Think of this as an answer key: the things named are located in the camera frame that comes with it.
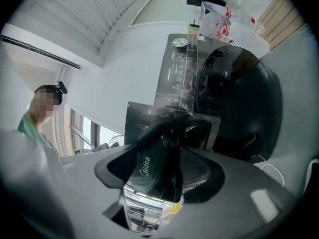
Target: fan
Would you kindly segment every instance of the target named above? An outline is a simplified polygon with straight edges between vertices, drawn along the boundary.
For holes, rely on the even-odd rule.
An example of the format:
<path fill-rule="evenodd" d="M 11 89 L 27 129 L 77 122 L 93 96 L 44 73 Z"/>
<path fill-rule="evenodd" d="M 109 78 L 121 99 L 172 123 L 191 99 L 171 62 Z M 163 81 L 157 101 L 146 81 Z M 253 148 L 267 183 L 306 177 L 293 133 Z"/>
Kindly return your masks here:
<path fill-rule="evenodd" d="M 109 146 L 112 146 L 114 143 L 118 143 L 120 146 L 124 145 L 124 135 L 117 135 L 111 138 Z"/>

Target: black headphones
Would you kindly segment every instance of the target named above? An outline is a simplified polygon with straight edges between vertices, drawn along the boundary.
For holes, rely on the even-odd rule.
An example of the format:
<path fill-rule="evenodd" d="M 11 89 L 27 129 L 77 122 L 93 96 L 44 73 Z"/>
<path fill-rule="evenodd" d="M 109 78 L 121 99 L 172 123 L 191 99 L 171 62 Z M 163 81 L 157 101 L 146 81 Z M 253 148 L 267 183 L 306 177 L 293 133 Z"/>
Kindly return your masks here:
<path fill-rule="evenodd" d="M 59 96 L 59 105 L 62 103 L 62 95 L 68 93 L 66 87 L 61 81 L 57 81 L 55 85 L 42 85 L 38 87 L 34 92 L 37 92 L 38 90 L 44 88 L 52 89 Z"/>

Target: person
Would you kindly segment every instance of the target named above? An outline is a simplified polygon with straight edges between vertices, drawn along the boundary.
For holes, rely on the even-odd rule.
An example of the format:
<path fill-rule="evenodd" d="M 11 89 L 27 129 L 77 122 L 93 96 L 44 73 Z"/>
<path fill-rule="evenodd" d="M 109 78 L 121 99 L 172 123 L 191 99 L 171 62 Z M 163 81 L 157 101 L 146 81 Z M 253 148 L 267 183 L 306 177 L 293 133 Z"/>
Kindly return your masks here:
<path fill-rule="evenodd" d="M 55 149 L 40 129 L 53 116 L 62 103 L 62 94 L 67 90 L 62 82 L 56 85 L 42 85 L 34 92 L 34 97 L 23 115 L 18 131 L 24 133 L 42 147 Z"/>

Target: midea logo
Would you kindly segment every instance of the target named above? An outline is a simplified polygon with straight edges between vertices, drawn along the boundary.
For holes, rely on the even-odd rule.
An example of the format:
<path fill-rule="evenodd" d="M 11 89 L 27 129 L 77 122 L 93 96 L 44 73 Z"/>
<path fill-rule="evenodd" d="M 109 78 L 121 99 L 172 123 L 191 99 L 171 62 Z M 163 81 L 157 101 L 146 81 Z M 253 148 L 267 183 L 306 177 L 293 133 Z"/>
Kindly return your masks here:
<path fill-rule="evenodd" d="M 149 157 L 145 158 L 145 161 L 143 163 L 143 168 L 140 170 L 140 173 L 143 176 L 148 176 L 149 175 L 149 163 L 150 163 L 150 160 L 151 159 Z"/>

